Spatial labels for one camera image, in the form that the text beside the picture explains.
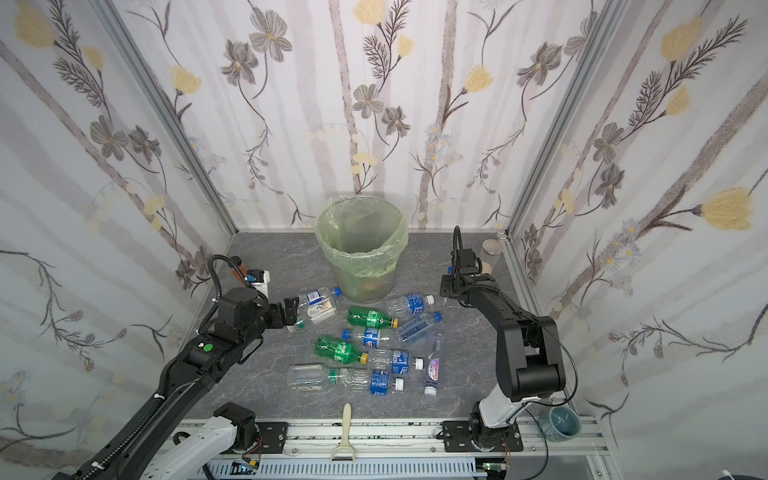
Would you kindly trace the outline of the clear bottle green cap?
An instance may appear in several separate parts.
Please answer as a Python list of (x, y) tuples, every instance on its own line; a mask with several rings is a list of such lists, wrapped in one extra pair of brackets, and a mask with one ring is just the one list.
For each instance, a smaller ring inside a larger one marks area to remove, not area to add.
[(337, 383), (338, 368), (322, 364), (301, 364), (291, 366), (287, 374), (287, 385), (297, 391), (322, 390)]

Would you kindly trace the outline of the clear bottle cream label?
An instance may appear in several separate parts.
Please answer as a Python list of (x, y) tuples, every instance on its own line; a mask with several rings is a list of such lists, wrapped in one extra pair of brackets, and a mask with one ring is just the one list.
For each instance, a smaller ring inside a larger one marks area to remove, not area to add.
[[(298, 317), (301, 317), (306, 324), (306, 328), (302, 331), (311, 329), (321, 322), (334, 318), (336, 313), (337, 308), (332, 299), (325, 300), (322, 303), (318, 303), (312, 306), (299, 306)], [(289, 325), (287, 329), (291, 333), (296, 333), (293, 332), (293, 325)]]

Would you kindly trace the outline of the clear bottle blue label white cap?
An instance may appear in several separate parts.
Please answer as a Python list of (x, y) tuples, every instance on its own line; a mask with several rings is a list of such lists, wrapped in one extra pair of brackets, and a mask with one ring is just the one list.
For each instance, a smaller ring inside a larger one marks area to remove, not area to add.
[(410, 318), (428, 311), (434, 303), (431, 294), (413, 293), (388, 300), (385, 310), (390, 317)]

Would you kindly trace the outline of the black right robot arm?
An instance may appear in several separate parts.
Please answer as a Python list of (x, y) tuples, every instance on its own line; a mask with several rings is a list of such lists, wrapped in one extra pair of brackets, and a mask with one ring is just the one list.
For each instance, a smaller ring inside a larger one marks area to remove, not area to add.
[(473, 447), (490, 451), (506, 441), (530, 406), (542, 405), (564, 390), (566, 363), (573, 358), (552, 318), (523, 309), (482, 271), (482, 262), (464, 245), (459, 227), (453, 230), (451, 268), (441, 278), (440, 296), (479, 311), (496, 332), (496, 386), (475, 404), (468, 420)]

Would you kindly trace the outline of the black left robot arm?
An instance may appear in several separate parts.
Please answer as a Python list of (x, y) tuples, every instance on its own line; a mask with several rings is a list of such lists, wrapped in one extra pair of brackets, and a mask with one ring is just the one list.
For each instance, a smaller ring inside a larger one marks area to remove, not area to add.
[(245, 363), (268, 329), (293, 326), (299, 299), (272, 303), (232, 258), (206, 259), (214, 286), (197, 335), (162, 369), (153, 395), (127, 424), (75, 472), (56, 479), (139, 479), (191, 408), (236, 364)]

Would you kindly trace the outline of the clear bottle pink blue label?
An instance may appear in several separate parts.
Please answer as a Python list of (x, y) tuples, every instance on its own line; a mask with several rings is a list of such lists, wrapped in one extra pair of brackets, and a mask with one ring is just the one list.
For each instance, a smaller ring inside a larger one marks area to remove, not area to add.
[(429, 401), (437, 399), (440, 380), (440, 366), (442, 355), (443, 335), (433, 332), (427, 343), (427, 355), (425, 357), (424, 389), (425, 398)]

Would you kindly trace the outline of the clear bottle light blue label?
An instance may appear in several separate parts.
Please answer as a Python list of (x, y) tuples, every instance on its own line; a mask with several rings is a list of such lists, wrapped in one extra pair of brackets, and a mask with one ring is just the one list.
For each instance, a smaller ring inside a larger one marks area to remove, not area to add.
[(399, 346), (415, 344), (443, 320), (440, 312), (424, 312), (406, 321), (396, 331)]

